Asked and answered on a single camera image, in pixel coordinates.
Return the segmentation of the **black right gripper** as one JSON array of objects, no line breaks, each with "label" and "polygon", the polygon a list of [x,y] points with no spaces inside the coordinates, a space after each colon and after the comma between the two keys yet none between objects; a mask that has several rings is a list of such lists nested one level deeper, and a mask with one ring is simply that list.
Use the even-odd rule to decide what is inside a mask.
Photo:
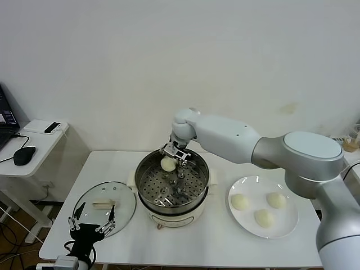
[{"label": "black right gripper", "polygon": [[[194,140],[196,137],[190,137],[190,138],[179,138],[176,134],[171,134],[170,135],[170,139],[169,141],[173,144],[173,146],[177,149],[186,149],[188,144]],[[167,152],[166,152],[166,147],[162,147],[159,152],[162,154],[162,155],[167,155]],[[187,160],[178,160],[178,170],[180,169],[186,169],[187,168],[187,163],[188,161]]]}]

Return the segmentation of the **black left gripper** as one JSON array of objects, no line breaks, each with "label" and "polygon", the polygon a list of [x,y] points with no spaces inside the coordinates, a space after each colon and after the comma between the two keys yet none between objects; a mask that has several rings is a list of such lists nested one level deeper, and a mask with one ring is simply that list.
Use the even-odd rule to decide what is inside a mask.
[{"label": "black left gripper", "polygon": [[104,233],[110,233],[115,227],[115,205],[111,207],[108,215],[108,220],[103,225],[96,224],[78,224],[83,209],[86,203],[83,202],[72,216],[68,217],[68,224],[70,226],[70,236],[74,240],[71,248],[70,256],[84,257],[90,256],[93,245],[102,241],[105,238]]}]

